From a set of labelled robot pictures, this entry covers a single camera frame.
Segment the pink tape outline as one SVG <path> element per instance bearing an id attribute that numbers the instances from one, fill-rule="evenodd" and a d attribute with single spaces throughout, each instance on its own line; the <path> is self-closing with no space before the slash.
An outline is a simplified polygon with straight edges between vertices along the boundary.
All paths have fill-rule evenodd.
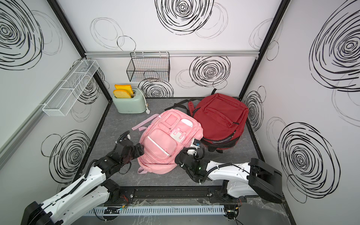
<path id="1" fill-rule="evenodd" d="M 203 138 L 201 124 L 179 110 L 170 109 L 162 114 L 154 114 L 132 127 L 142 131 L 140 144 L 144 154 L 138 160 L 138 174 L 165 174 L 177 167 L 176 156 L 183 148 L 188 148 L 194 139 Z"/>

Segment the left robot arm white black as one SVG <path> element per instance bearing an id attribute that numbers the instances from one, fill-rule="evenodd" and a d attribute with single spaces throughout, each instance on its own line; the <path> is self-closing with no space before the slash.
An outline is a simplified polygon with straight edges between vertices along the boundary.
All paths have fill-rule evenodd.
<path id="1" fill-rule="evenodd" d="M 85 174 L 42 203 L 32 202 L 22 216 L 22 225 L 70 225 L 105 202 L 121 198 L 120 186 L 111 176 L 144 154 L 143 145 L 118 141 L 106 156 L 94 160 Z"/>

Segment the mint green toaster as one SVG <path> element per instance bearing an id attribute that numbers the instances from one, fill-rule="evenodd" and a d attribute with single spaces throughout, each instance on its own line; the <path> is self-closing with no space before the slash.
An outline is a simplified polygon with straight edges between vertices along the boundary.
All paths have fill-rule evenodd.
<path id="1" fill-rule="evenodd" d="M 113 94 L 112 101 L 115 104 L 117 111 L 124 114 L 144 112 L 149 114 L 150 110 L 143 92 L 136 87 L 133 88 L 133 91 L 134 94 L 132 95 L 132 98 L 115 98 Z"/>

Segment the front yellow toast slice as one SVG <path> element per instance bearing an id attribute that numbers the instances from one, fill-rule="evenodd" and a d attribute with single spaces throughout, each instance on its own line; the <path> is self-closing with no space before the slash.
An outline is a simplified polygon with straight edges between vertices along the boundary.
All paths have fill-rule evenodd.
<path id="1" fill-rule="evenodd" d="M 115 98 L 132 98 L 132 95 L 127 90 L 117 89 L 113 91 Z"/>

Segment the yellow toast slice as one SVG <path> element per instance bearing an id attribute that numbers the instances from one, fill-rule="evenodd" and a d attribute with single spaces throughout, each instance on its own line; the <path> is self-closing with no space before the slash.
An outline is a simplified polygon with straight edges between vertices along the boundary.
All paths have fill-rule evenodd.
<path id="1" fill-rule="evenodd" d="M 126 84 L 126 85 L 115 84 L 114 87 L 116 90 L 127 91 L 130 95 L 134 94 L 133 88 L 130 84 Z"/>
<path id="2" fill-rule="evenodd" d="M 132 98 L 132 95 L 127 90 L 117 89 L 113 91 L 115 98 Z"/>

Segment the rear yellow toast slice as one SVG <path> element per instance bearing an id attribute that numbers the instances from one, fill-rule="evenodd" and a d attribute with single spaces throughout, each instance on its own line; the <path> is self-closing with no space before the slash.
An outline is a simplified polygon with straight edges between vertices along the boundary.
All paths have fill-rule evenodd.
<path id="1" fill-rule="evenodd" d="M 127 91 L 130 95 L 134 94 L 133 88 L 130 84 L 126 84 L 126 85 L 115 84 L 114 87 L 116 90 Z"/>

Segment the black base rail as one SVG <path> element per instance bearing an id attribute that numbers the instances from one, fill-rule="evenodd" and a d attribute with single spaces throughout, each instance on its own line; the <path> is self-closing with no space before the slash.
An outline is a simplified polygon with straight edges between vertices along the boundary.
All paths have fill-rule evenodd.
<path id="1" fill-rule="evenodd" d="M 145 199 L 204 199 L 210 203 L 246 203 L 255 195 L 240 194 L 232 197 L 222 186 L 174 186 L 174 187 L 119 187 L 111 192 L 108 205 L 134 204 Z"/>

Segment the white mesh wall shelf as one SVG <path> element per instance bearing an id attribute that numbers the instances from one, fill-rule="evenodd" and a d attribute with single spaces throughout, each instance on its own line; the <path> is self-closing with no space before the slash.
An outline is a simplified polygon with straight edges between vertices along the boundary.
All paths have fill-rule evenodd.
<path id="1" fill-rule="evenodd" d="M 50 117 L 67 116 L 98 68 L 96 60 L 77 61 L 61 81 L 55 93 L 46 101 L 42 111 Z"/>

